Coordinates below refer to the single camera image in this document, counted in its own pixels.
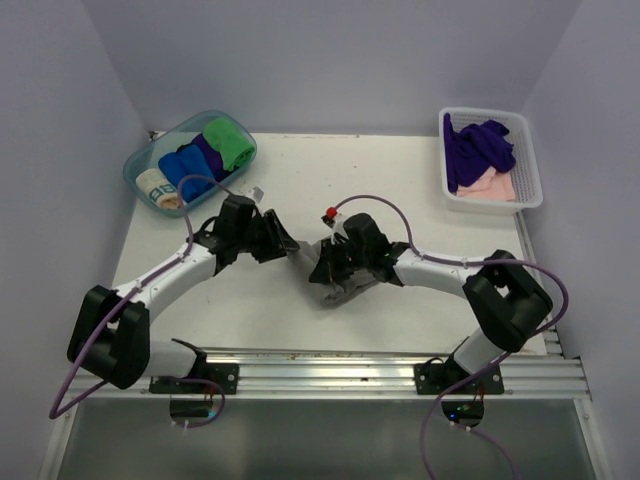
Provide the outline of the beige patterned rolled towel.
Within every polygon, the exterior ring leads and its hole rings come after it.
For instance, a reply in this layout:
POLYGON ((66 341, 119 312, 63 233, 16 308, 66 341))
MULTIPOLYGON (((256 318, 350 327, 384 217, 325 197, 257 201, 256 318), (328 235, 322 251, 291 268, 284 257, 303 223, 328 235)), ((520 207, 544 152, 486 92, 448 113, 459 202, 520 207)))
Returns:
POLYGON ((156 207, 163 210, 179 208, 178 192, 158 168, 147 169, 136 178, 136 185, 156 207))

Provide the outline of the grey towel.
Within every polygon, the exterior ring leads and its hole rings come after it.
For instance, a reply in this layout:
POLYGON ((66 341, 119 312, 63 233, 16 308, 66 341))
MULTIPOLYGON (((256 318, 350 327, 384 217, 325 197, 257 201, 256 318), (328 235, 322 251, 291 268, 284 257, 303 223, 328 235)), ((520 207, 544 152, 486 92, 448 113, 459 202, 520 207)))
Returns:
POLYGON ((287 256, 288 265, 305 298, 323 309, 337 308, 353 300, 379 282, 367 270, 358 270, 348 279, 329 285, 311 283, 309 277, 320 259, 319 241, 299 241, 298 251, 287 256))

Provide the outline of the green rolled towel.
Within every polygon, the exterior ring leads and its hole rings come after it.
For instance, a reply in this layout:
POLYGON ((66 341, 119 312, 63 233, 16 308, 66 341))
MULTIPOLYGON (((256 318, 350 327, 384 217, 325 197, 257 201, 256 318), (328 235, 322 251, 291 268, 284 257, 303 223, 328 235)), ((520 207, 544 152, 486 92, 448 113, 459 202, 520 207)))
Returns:
POLYGON ((210 147, 220 154, 225 171, 244 166, 256 151, 235 123, 226 117, 210 121, 203 129, 203 136, 210 147))

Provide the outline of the pink towel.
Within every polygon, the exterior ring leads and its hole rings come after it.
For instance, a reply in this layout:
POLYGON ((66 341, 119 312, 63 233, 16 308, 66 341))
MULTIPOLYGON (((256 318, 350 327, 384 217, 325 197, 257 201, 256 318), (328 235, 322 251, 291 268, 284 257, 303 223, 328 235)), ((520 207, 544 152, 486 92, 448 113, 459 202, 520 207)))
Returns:
POLYGON ((462 198, 496 202, 514 202, 516 193, 509 173, 489 167, 472 185, 460 186, 456 195, 462 198))

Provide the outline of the purple towel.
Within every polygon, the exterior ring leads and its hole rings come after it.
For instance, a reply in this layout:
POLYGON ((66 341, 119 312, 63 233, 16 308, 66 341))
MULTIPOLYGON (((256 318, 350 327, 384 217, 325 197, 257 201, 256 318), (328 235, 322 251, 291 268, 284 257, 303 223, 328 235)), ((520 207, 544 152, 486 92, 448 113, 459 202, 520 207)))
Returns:
POLYGON ((224 169, 221 154, 210 146, 202 133, 192 140, 192 144, 203 154, 207 167, 217 181, 222 181, 231 174, 231 171, 224 169))
POLYGON ((506 140, 510 130, 502 123, 487 120, 456 131, 451 115, 442 120, 447 188, 455 193, 459 187, 470 187, 493 167, 498 173, 509 173, 516 165, 514 146, 506 140))

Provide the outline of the purple rolled towel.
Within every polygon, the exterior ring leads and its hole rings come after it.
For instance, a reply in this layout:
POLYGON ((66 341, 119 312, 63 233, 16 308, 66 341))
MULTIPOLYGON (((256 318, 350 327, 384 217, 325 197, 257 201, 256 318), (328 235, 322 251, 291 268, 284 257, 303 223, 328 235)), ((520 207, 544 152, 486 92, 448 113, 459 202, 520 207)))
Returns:
POLYGON ((217 181, 222 181, 231 174, 231 171, 224 169, 221 154, 210 146, 202 133, 192 140, 192 144, 203 154, 207 167, 217 181))

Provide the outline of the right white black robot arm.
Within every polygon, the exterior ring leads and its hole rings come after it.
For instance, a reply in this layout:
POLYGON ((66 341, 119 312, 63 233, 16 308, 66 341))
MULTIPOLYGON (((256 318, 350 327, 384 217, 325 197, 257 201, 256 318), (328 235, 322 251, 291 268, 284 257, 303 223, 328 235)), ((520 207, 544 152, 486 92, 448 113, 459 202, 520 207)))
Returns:
POLYGON ((438 391, 468 392, 481 370, 506 353, 518 352, 552 310, 543 287, 504 250, 485 259, 436 259, 407 242, 391 242, 366 213, 350 217, 335 208, 322 218, 331 228, 319 243, 309 275, 312 284, 341 287, 356 278, 398 287, 423 287, 465 299, 478 329, 440 363, 425 363, 421 374, 438 391))

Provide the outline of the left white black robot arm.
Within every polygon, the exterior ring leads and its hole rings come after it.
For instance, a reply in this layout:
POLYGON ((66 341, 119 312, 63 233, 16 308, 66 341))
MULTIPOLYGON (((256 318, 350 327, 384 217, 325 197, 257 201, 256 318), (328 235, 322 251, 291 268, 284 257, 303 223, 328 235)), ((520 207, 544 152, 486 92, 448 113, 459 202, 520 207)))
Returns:
POLYGON ((206 355, 178 339, 155 342, 152 323, 189 290, 233 264, 241 254, 265 263, 298 251, 274 210, 259 211, 230 195, 217 215, 154 270, 120 285, 89 290, 80 307, 67 358, 102 381, 127 389, 143 377, 173 381, 185 392, 212 380, 206 355))

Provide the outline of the blue rolled towel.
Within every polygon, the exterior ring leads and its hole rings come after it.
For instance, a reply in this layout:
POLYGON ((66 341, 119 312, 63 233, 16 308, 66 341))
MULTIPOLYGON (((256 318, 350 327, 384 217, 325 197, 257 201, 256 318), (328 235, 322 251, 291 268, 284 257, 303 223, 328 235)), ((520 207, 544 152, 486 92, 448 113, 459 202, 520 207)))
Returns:
POLYGON ((196 145, 190 144, 179 151, 164 155, 160 158, 158 167, 175 188, 178 188, 184 177, 200 175, 200 178, 184 182, 181 192, 186 202, 197 199, 213 187, 212 183, 204 180, 204 177, 212 178, 213 173, 204 154, 196 145))

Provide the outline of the blue translucent plastic bin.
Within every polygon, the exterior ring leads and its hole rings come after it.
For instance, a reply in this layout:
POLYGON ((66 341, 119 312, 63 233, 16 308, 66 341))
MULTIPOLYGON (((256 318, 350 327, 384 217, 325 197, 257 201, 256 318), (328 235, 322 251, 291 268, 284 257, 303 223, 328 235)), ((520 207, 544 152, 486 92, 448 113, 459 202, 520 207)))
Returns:
POLYGON ((203 134, 204 127, 212 120, 219 117, 226 117, 235 123, 236 127, 247 137, 247 139, 255 146, 256 151, 251 160, 244 166, 231 171, 231 174, 222 181, 217 181, 223 185, 227 185, 235 180, 244 170, 248 168, 254 160, 257 153, 257 144, 253 136, 239 122, 231 116, 216 110, 206 110, 191 116, 187 120, 181 122, 176 127, 168 130, 160 137, 150 141, 148 145, 132 154, 124 164, 123 176, 127 185, 135 193, 139 200, 143 202, 151 211, 170 217, 177 218, 181 215, 179 208, 177 210, 163 210, 156 207, 150 200, 144 197, 144 194, 136 185, 136 178, 142 172, 151 168, 158 168, 158 162, 161 157, 168 153, 179 151, 187 145, 192 144, 192 140, 203 134))

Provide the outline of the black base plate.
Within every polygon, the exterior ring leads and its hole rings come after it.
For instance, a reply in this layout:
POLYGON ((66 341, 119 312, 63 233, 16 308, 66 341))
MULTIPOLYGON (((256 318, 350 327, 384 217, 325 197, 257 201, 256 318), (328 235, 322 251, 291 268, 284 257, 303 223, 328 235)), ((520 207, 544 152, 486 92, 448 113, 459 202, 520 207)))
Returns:
POLYGON ((152 378, 148 391, 152 394, 197 395, 237 392, 240 367, 237 363, 206 363, 187 378, 152 378))
POLYGON ((502 373, 495 367, 477 378, 457 367, 442 362, 424 362, 413 366, 416 393, 418 395, 440 395, 442 392, 461 382, 462 385, 453 391, 454 395, 501 395, 505 393, 502 373))

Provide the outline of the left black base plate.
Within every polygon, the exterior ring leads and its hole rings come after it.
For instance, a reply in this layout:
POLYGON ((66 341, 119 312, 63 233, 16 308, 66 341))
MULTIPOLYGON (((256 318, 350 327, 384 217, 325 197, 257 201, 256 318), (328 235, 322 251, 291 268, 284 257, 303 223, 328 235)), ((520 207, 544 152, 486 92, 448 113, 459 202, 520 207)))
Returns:
POLYGON ((152 394, 197 395, 237 392, 240 367, 237 363, 206 363, 187 378, 152 378, 148 391, 152 394))

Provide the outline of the aluminium mounting rail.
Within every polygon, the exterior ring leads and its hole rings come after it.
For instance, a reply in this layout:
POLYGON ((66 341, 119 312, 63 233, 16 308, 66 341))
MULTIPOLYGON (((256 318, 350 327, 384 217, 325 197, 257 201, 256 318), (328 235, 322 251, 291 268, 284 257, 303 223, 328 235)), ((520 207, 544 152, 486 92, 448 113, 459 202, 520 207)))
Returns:
MULTIPOLYGON (((222 366, 232 398, 426 400, 419 368, 429 356, 410 353, 224 351, 210 349, 207 362, 222 366)), ((582 364, 559 356, 511 357, 481 377, 461 399, 588 399, 582 364)))

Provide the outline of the white plastic basket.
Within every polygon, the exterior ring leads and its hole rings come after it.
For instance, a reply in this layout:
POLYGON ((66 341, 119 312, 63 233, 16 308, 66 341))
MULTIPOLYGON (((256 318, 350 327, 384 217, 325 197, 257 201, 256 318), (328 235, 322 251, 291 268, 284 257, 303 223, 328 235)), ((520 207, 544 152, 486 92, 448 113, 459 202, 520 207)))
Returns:
POLYGON ((441 166, 441 186, 446 207, 452 211, 476 214, 511 216, 525 209, 534 209, 543 201, 543 191, 537 166, 533 141, 527 120, 520 114, 502 110, 445 107, 439 112, 439 153, 441 166), (515 193, 514 201, 493 201, 464 198, 448 190, 446 155, 444 143, 444 117, 450 116, 454 130, 470 124, 480 125, 493 120, 503 124, 509 133, 506 141, 513 145, 515 167, 509 172, 515 193))

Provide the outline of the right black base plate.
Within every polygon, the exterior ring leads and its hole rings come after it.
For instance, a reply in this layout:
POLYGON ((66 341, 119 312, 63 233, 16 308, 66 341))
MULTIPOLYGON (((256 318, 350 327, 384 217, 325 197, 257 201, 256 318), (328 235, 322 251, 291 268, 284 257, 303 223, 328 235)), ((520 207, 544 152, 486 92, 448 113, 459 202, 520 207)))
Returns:
POLYGON ((413 366, 416 393, 418 395, 440 395, 442 392, 461 382, 462 385, 453 391, 454 395, 501 395, 505 393, 502 373, 495 367, 477 378, 457 367, 442 362, 424 362, 413 366))

